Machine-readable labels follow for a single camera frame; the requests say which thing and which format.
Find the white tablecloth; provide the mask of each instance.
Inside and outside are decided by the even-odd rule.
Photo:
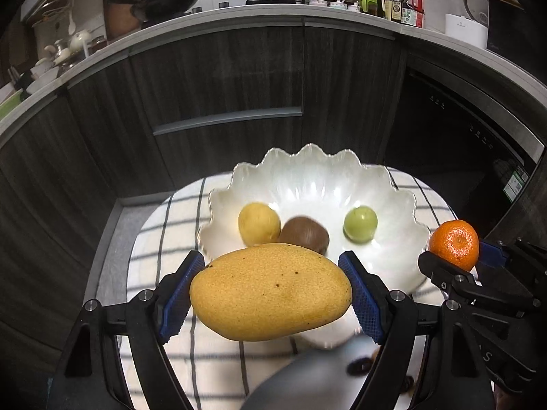
[[[406,173],[390,169],[393,185],[416,196],[416,220],[434,231],[456,215],[431,188]],[[198,249],[196,234],[210,219],[207,197],[214,188],[226,188],[230,173],[198,180],[162,203],[142,227],[131,254],[127,300],[143,289],[154,289],[163,276],[173,273],[188,252]],[[414,292],[418,302],[439,304],[442,294],[429,279]],[[182,388],[196,410],[239,410],[245,397],[264,380],[291,362],[308,345],[299,337],[267,342],[234,342],[209,330],[192,309],[179,335],[164,345]],[[133,405],[148,408],[129,340],[120,347],[121,361]]]

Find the saucepan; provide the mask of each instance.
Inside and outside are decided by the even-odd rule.
[[[162,19],[190,9],[197,0],[106,0],[108,3],[131,4],[131,14],[141,22]]]

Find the rice cooker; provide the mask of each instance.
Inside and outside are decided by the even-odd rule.
[[[463,0],[467,17],[447,13],[445,34],[481,49],[488,39],[488,0]]]

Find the pot handle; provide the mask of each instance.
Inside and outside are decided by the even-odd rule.
[[[105,0],[110,4],[137,4],[140,0]]]

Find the orange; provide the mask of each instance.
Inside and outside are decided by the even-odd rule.
[[[479,237],[467,222],[450,220],[431,235],[429,250],[462,270],[471,271],[479,259]]]

